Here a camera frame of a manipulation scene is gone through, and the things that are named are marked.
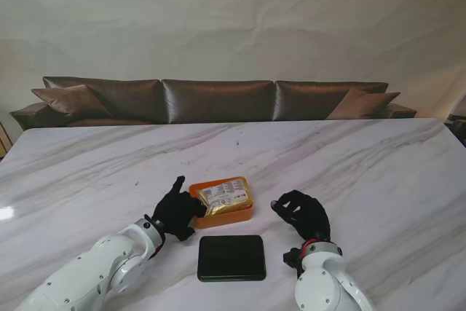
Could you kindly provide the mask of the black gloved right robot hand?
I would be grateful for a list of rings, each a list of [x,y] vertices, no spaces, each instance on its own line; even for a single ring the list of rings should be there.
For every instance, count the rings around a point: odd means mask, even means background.
[[[331,240],[331,226],[327,213],[316,198],[294,189],[281,195],[278,200],[271,201],[270,205],[304,241]]]

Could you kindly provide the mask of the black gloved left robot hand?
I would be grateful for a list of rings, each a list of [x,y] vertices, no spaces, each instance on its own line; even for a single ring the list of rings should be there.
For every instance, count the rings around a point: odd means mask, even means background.
[[[207,212],[206,206],[198,198],[181,191],[184,181],[184,176],[177,177],[151,217],[155,223],[162,225],[164,233],[174,235],[179,241],[185,241],[194,234],[191,220],[194,217],[202,218]]]

